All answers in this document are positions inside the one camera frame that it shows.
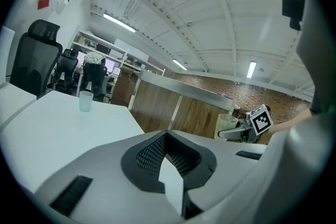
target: black strip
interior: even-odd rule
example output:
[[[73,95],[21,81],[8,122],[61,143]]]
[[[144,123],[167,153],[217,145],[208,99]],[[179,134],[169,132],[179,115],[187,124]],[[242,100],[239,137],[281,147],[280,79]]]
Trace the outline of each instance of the black strip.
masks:
[[[190,219],[202,212],[203,210],[201,210],[197,205],[193,203],[193,201],[191,201],[188,192],[184,191],[181,216],[184,217],[184,219]]]
[[[76,176],[69,186],[50,204],[50,207],[68,217],[92,180],[92,178],[86,176]]]
[[[236,155],[243,157],[243,158],[255,159],[255,160],[259,160],[260,157],[262,156],[262,154],[252,153],[252,152],[247,152],[247,151],[238,151]]]

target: counter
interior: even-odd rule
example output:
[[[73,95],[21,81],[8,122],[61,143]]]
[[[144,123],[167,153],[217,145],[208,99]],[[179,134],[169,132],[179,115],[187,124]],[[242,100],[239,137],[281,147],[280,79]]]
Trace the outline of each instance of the counter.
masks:
[[[145,133],[178,130],[214,138],[218,115],[232,114],[234,107],[232,99],[141,71],[129,110]]]

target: wooden panel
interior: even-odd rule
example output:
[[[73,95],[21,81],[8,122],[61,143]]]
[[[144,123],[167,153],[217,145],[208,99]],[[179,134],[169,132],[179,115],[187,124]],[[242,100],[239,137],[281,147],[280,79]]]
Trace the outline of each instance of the wooden panel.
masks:
[[[130,78],[128,73],[122,72],[121,77],[117,79],[116,85],[114,86],[110,103],[128,107],[137,79],[138,76],[135,74],[132,74]]]
[[[172,130],[214,138],[218,115],[228,111],[183,96]]]
[[[167,129],[180,96],[179,93],[141,81],[131,113],[145,133]]]

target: shelf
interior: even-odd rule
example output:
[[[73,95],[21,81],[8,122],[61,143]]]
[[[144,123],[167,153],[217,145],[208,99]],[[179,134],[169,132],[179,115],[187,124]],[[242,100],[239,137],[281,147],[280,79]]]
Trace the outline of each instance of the shelf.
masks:
[[[106,47],[109,47],[110,49],[116,50],[118,52],[121,52],[122,54],[124,54],[125,52],[127,52],[126,50],[114,45],[111,42],[108,42],[100,37],[95,36],[93,33],[89,32],[89,31],[78,31],[79,33],[81,33],[84,37],[87,37],[89,39],[92,39],[93,41],[96,41]]]
[[[106,58],[111,59],[111,60],[113,60],[113,61],[115,61],[115,62],[122,63],[122,60],[119,60],[119,59],[117,59],[117,58],[115,58],[115,57],[112,57],[112,56],[109,56],[109,55],[107,55],[107,54],[104,54],[104,53],[102,53],[102,52],[100,52],[100,51],[97,51],[97,50],[95,50],[95,49],[93,49],[93,48],[91,48],[91,47],[89,47],[89,46],[86,46],[86,45],[83,45],[83,44],[80,44],[80,43],[77,43],[77,42],[74,42],[74,41],[73,41],[72,43],[75,44],[75,45],[77,45],[77,46],[80,46],[80,47],[82,47],[82,48],[84,48],[84,49],[88,49],[88,50],[94,51],[94,52],[96,52],[96,53],[98,53],[98,54],[104,55]]]
[[[151,67],[151,68],[153,68],[153,69],[155,69],[155,70],[157,70],[157,71],[163,72],[163,70],[160,69],[160,68],[158,68],[157,66],[151,64],[150,62],[143,61],[143,60],[141,60],[141,59],[139,59],[139,58],[137,58],[137,57],[131,55],[130,53],[127,53],[127,57],[136,59],[137,62],[140,62],[140,63],[142,63],[142,64],[144,64],[144,65],[146,65],[146,66],[149,66],[149,67]]]
[[[126,63],[126,62],[124,62],[124,65],[125,65],[125,66],[128,66],[128,67],[131,67],[131,68],[134,68],[135,70],[138,70],[138,71],[143,70],[143,69],[140,68],[140,67],[136,67],[136,66],[130,65],[129,63]]]

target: plastic cup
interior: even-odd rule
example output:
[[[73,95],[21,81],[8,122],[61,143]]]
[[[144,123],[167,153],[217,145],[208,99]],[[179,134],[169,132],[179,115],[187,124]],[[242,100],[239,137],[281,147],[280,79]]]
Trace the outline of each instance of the plastic cup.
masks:
[[[216,123],[215,137],[219,131],[230,130],[236,127],[238,120],[228,114],[219,114]]]
[[[88,112],[91,108],[93,99],[93,93],[87,91],[79,92],[79,110],[82,112]]]

